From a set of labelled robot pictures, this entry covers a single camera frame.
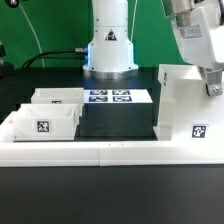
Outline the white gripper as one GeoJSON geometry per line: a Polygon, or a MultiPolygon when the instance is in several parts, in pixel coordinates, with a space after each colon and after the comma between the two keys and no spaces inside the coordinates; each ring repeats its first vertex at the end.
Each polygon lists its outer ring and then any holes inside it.
{"type": "Polygon", "coordinates": [[[222,71],[214,69],[224,69],[224,0],[166,0],[166,17],[182,59],[201,66],[207,94],[222,95],[222,71]]]}

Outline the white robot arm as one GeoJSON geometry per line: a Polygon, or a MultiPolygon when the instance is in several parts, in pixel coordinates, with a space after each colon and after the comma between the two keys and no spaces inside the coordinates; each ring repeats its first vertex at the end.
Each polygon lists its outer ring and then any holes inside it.
{"type": "MultiPolygon", "coordinates": [[[[210,96],[223,93],[224,0],[161,0],[182,59],[198,68],[210,96]]],[[[138,69],[128,38],[128,1],[92,0],[93,39],[88,44],[87,76],[118,79],[138,69]]]]}

